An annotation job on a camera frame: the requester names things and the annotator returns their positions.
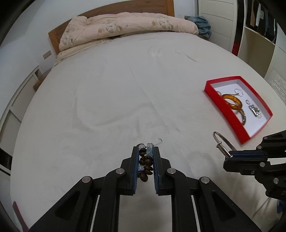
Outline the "plain silver bangle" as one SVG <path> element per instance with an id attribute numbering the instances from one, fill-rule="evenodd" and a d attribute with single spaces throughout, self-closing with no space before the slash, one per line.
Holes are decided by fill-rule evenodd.
<path id="1" fill-rule="evenodd" d="M 235 151 L 236 148 L 219 132 L 213 132 L 213 138 L 216 141 L 216 148 L 226 157 L 231 158 L 230 151 Z"/>

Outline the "silver wrist watch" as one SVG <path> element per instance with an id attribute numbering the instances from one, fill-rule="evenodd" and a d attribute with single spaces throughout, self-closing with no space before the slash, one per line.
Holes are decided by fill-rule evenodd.
<path id="1" fill-rule="evenodd" d="M 251 110 L 251 112 L 253 113 L 253 115 L 256 118 L 261 118 L 262 117 L 262 113 L 261 113 L 260 109 L 255 107 L 253 104 L 248 105 L 248 108 Z"/>

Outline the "dark brown bangle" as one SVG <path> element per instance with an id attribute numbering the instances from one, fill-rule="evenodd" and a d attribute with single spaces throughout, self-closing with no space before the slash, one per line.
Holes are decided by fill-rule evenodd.
<path id="1" fill-rule="evenodd" d="M 245 115 L 245 112 L 243 111 L 242 108 L 237 109 L 236 111 L 240 113 L 241 118 L 242 118 L 241 124 L 244 126 L 245 123 L 246 123 L 246 115 Z"/>

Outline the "amber resin bangle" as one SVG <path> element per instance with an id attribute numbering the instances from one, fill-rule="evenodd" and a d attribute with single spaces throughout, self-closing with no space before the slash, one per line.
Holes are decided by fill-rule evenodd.
<path id="1" fill-rule="evenodd" d="M 237 110 L 242 108 L 242 102 L 234 95 L 223 94 L 221 97 L 231 107 L 232 110 Z"/>

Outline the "red shallow box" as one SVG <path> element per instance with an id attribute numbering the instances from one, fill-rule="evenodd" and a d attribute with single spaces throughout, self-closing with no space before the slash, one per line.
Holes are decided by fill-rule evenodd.
<path id="1" fill-rule="evenodd" d="M 208 80 L 204 91 L 241 144 L 258 134 L 273 116 L 268 105 L 241 76 Z"/>

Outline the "grey bed sheet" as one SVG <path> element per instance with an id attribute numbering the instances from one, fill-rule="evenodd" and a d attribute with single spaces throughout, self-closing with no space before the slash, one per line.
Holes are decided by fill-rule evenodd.
<path id="1" fill-rule="evenodd" d="M 206 81 L 243 77 L 273 113 L 241 145 L 204 93 Z M 277 201 L 252 176 L 228 173 L 213 132 L 254 149 L 285 129 L 285 104 L 251 67 L 195 35 L 157 32 L 117 38 L 55 66 L 36 91 L 14 147 L 11 201 L 31 227 L 75 183 L 118 168 L 139 143 L 186 176 L 209 177 L 262 231 L 275 225 Z"/>

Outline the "open white shelf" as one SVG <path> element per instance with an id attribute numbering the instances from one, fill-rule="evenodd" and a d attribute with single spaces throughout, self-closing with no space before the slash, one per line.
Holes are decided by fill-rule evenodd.
<path id="1" fill-rule="evenodd" d="M 258 31 L 266 18 L 261 4 L 244 1 L 244 23 L 238 57 L 266 80 L 279 76 L 285 79 L 285 34 L 274 24 L 275 38 L 268 39 Z"/>

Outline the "white low cabinet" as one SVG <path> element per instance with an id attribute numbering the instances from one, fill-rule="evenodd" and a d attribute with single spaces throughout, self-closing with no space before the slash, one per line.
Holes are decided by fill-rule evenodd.
<path id="1" fill-rule="evenodd" d="M 18 131 L 36 91 L 33 86 L 42 73 L 36 67 L 14 93 L 1 117 L 1 172 L 11 175 L 12 158 Z"/>

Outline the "blue crumpled cloth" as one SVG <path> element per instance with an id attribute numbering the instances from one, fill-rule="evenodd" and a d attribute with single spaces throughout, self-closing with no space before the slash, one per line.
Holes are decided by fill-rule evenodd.
<path id="1" fill-rule="evenodd" d="M 196 24 L 200 37 L 204 39 L 209 39 L 211 37 L 211 25 L 203 16 L 185 16 L 184 18 Z"/>

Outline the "wooden nightstand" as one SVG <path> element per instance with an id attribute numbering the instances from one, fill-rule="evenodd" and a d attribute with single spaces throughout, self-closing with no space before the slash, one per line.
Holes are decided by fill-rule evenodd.
<path id="1" fill-rule="evenodd" d="M 43 83 L 47 75 L 50 73 L 51 69 L 47 70 L 45 73 L 41 75 L 41 77 L 38 79 L 38 81 L 33 85 L 33 89 L 37 91 L 40 87 L 40 85 Z"/>

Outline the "white wardrobe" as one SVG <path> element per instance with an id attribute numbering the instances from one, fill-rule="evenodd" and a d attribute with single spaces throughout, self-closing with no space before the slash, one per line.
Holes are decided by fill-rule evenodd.
<path id="1" fill-rule="evenodd" d="M 199 0 L 198 13 L 211 26 L 210 42 L 231 52 L 236 34 L 238 4 L 235 0 Z"/>

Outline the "beige floral duvet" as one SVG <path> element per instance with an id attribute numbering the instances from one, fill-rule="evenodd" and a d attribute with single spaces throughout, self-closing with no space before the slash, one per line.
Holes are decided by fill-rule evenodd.
<path id="1" fill-rule="evenodd" d="M 70 56 L 99 44 L 138 33 L 172 31 L 198 35 L 198 27 L 191 21 L 148 12 L 121 12 L 87 18 L 77 16 L 68 23 L 60 38 L 54 66 Z"/>

